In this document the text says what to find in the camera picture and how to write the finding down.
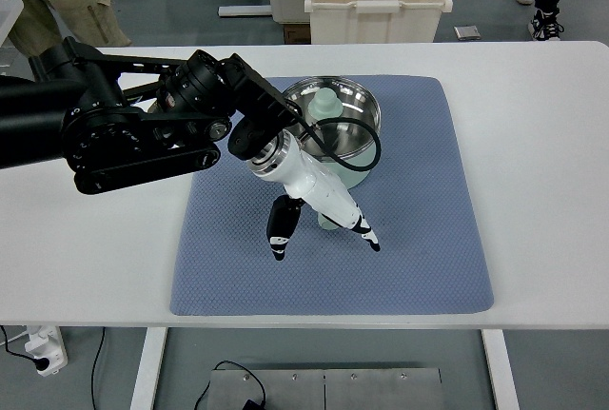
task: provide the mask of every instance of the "metal bowl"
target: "metal bowl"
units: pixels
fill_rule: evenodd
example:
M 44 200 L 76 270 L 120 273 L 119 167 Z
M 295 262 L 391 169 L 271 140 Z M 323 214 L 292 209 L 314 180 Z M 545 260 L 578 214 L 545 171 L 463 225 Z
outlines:
M 381 111 L 372 93 L 360 84 L 344 77 L 309 77 L 284 91 L 284 97 L 296 103 L 303 110 L 304 119 L 309 124 L 316 120 L 308 113 L 308 105 L 320 88 L 331 88 L 343 103 L 341 117 L 361 120 L 377 133 L 381 130 Z M 301 125 L 287 129 L 303 144 L 304 151 L 322 162 L 332 159 L 311 139 Z M 366 151 L 373 140 L 363 127 L 350 123 L 323 125 L 316 134 L 342 159 L 353 158 Z

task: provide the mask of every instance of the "blue mat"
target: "blue mat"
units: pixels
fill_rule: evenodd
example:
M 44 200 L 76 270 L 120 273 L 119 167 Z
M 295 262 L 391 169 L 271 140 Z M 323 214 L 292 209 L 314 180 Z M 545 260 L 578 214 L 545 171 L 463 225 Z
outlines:
M 222 147 L 194 175 L 175 265 L 176 315 L 474 313 L 493 293 L 442 86 L 410 76 L 352 76 L 381 107 L 383 157 L 351 194 L 381 244 L 326 231 L 305 206 L 285 259 L 265 228 L 283 187 Z M 278 78 L 279 90 L 300 79 Z

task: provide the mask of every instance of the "gray floor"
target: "gray floor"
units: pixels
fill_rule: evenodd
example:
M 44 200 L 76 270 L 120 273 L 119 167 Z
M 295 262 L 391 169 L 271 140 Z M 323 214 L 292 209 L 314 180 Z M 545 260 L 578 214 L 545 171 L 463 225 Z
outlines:
M 531 8 L 514 0 L 453 1 L 453 12 L 442 16 L 436 42 L 454 42 L 453 26 L 461 25 L 477 25 L 485 41 L 529 40 Z M 562 38 L 609 44 L 606 1 L 561 0 Z M 259 4 L 268 0 L 114 0 L 119 21 L 136 46 L 282 44 L 283 28 L 271 18 L 217 16 L 218 6 Z M 526 66 L 525 60 L 515 62 Z M 21 55 L 6 71 L 30 76 Z M 10 334 L 19 330 L 14 326 Z M 39 377 L 28 362 L 0 352 L 0 408 L 91 408 L 90 368 L 101 329 L 72 327 L 62 332 L 69 366 L 49 378 Z M 144 335 L 143 329 L 108 331 L 96 375 L 101 410 L 129 408 Z M 609 408 L 608 332 L 508 331 L 505 337 L 523 410 Z M 12 348 L 23 352 L 23 344 L 17 341 Z M 209 369 L 221 359 L 283 367 L 328 362 L 440 367 L 448 409 L 492 408 L 481 352 L 480 336 L 471 331 L 172 329 L 155 408 L 191 408 Z

